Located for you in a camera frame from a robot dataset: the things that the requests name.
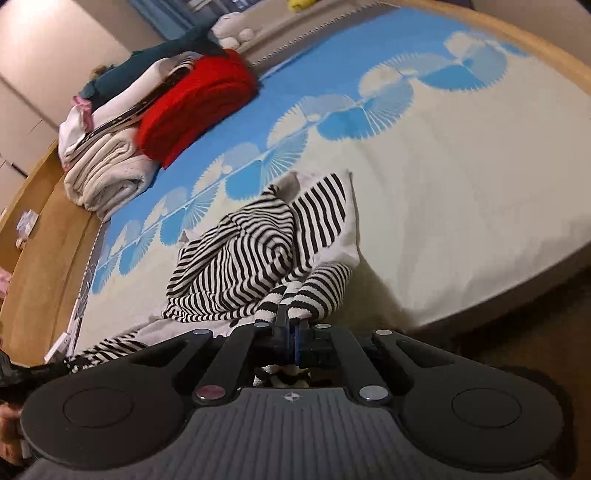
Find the red towel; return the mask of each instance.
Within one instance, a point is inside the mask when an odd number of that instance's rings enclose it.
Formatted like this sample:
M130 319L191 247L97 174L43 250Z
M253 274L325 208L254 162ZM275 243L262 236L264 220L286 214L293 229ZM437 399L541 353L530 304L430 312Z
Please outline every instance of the red towel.
M226 52L197 60L146 112L136 140L148 158L167 168L205 130L254 98L256 80L236 52Z

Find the human hand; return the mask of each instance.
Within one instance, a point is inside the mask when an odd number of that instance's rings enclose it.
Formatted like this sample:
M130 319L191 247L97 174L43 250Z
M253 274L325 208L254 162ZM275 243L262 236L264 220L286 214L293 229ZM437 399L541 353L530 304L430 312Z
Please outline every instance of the human hand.
M8 403L0 405L0 457L13 465L22 465L21 436L18 420L21 409Z

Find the yellow object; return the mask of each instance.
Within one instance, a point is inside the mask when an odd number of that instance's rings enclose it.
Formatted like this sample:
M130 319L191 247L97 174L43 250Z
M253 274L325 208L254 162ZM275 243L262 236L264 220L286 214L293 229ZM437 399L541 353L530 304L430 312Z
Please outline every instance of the yellow object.
M316 0L287 0L287 6L292 12L300 12L316 3Z

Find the teal clothing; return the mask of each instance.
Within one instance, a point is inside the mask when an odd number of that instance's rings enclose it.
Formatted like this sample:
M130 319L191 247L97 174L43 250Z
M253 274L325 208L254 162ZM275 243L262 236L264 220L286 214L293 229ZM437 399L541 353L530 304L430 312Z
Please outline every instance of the teal clothing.
M89 81L79 95L92 102L92 111L94 111L123 92L158 60L174 57L185 51L195 51L202 55L224 54L223 50L207 37L212 26L213 24L209 23L197 25L180 38L133 52L131 57L121 65Z

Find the logo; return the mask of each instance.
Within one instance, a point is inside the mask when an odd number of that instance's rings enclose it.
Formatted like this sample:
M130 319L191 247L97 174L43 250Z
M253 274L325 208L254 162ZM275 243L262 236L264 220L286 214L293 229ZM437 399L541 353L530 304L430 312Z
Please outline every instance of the logo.
M301 398L301 395L296 392L289 392L287 395L283 395L283 398L286 399L288 402L295 402Z

